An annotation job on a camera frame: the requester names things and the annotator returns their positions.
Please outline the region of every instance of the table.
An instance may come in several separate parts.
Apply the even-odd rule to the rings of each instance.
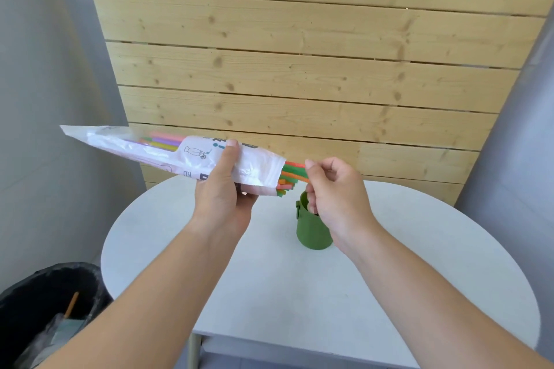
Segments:
[[[112,226],[101,256],[116,298],[190,219],[195,181],[170,178],[137,198]],[[424,193],[365,182],[373,211],[398,240],[531,347],[540,315],[529,282],[477,223]],[[295,201],[260,197],[252,221],[204,307],[196,334],[227,336],[384,366],[418,367],[354,265],[335,246],[312,251],[296,238]],[[198,337],[192,341],[198,344]]]

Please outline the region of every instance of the hand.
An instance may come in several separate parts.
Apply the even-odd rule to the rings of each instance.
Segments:
[[[306,159],[306,172],[310,178],[308,210],[319,214],[335,245],[351,259],[358,234],[381,227],[371,211],[362,176],[336,157],[319,163]]]
[[[240,238],[250,223],[252,206],[258,196],[242,194],[233,182],[231,171],[239,155],[239,143],[234,139],[227,140],[208,179],[196,184],[192,220],[204,229],[207,226],[208,230],[227,231]]]

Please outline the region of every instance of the green bucket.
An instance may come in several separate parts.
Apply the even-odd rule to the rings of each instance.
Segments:
[[[296,202],[296,236],[300,243],[310,249],[325,249],[333,243],[329,228],[317,214],[308,211],[308,193],[305,191]]]

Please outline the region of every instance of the white table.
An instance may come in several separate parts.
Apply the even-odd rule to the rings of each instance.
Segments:
[[[171,178],[121,214],[102,250],[116,298],[190,219],[195,181]],[[540,315],[521,269],[481,226],[424,193],[366,181],[383,226],[467,298],[531,347]],[[312,251],[296,238],[298,184],[283,198],[260,197],[252,222],[194,332],[256,341],[353,361],[418,367],[354,265],[335,247]]]

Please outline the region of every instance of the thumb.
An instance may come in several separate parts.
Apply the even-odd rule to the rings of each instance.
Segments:
[[[329,179],[327,179],[323,168],[311,159],[306,159],[305,165],[310,183],[314,186],[314,190],[317,194],[318,190],[323,190],[324,187],[329,184]]]
[[[227,145],[225,146],[225,149],[223,149],[223,153],[214,167],[212,174],[216,173],[220,176],[231,175],[233,166],[235,166],[235,163],[237,163],[237,160],[239,159],[239,154],[239,142],[235,139],[227,140]]]

